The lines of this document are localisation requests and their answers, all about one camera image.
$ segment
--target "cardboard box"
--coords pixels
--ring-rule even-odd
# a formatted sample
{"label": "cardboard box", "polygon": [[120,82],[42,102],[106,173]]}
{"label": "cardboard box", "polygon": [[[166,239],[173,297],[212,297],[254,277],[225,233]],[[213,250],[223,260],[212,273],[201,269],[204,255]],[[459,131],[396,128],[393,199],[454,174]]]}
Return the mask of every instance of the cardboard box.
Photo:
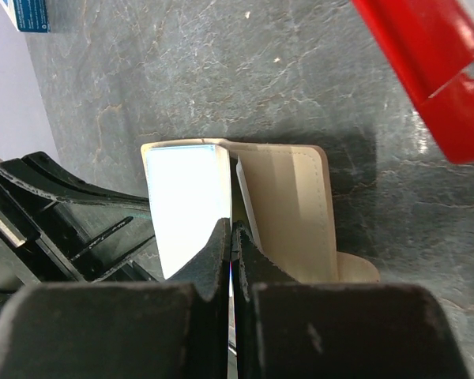
{"label": "cardboard box", "polygon": [[50,30],[44,0],[0,0],[20,32],[47,33]]}

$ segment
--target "white speck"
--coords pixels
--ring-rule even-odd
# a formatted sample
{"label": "white speck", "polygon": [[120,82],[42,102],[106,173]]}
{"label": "white speck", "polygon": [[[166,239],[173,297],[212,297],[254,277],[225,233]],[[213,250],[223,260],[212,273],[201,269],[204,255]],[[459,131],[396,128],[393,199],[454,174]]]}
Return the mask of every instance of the white speck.
{"label": "white speck", "polygon": [[310,341],[313,343],[314,349],[318,354],[323,354],[322,337],[318,334],[318,331],[311,323],[307,324],[307,334],[310,337]]}

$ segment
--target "scratched surface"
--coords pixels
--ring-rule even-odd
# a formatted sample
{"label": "scratched surface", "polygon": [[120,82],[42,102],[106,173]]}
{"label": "scratched surface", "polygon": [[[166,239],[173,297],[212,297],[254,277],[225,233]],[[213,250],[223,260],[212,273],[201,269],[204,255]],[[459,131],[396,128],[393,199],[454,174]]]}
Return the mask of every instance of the scratched surface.
{"label": "scratched surface", "polygon": [[454,167],[347,1],[56,2],[27,36],[64,167],[146,195],[139,147],[318,144],[339,250],[432,290],[474,377],[474,164]]}

